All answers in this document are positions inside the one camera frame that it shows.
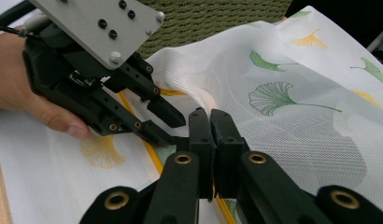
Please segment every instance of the bolt hole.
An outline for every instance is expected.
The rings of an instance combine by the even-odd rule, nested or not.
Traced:
[[[109,129],[110,129],[110,131],[114,132],[117,130],[117,125],[116,124],[110,124]]]
[[[348,209],[357,209],[360,207],[358,200],[345,191],[334,190],[331,192],[331,198],[338,205]]]
[[[175,157],[175,162],[178,164],[187,164],[192,161],[192,157],[189,155],[178,155]]]
[[[105,208],[108,210],[118,210],[128,203],[130,197],[128,194],[117,191],[109,194],[105,200]]]
[[[267,161],[267,159],[263,155],[260,155],[260,154],[251,154],[251,155],[249,155],[248,158],[251,162],[257,163],[257,164],[263,164]]]

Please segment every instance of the orange ginkgo leaf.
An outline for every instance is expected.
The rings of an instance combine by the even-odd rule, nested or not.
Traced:
[[[367,92],[362,92],[362,91],[352,91],[355,94],[361,96],[361,98],[369,101],[372,105],[377,106],[378,108],[381,108],[380,104]]]
[[[310,47],[319,47],[322,49],[327,49],[328,46],[326,46],[322,41],[320,41],[316,36],[314,36],[314,33],[318,32],[320,29],[314,31],[311,35],[308,35],[301,39],[292,39],[291,43],[297,46],[310,46]]]
[[[81,153],[86,157],[92,165],[102,168],[111,169],[116,165],[122,164],[125,158],[116,150],[113,144],[113,135],[91,136],[81,141]]]

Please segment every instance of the white fabric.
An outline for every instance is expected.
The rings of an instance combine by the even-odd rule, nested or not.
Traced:
[[[340,185],[383,209],[383,66],[314,8],[162,49],[149,62],[159,86],[229,112],[250,148],[302,189]]]

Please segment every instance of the black cable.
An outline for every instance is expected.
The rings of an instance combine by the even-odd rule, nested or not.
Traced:
[[[25,0],[23,2],[20,2],[15,7],[12,7],[11,9],[7,10],[6,12],[0,15],[0,26],[9,26],[12,22],[33,11],[35,8],[36,7],[32,5],[32,3],[30,3],[29,1]]]
[[[33,33],[30,33],[24,29],[18,30],[18,29],[11,28],[11,27],[0,26],[0,31],[14,34],[14,35],[17,35],[19,37],[40,38],[38,35],[34,35]]]

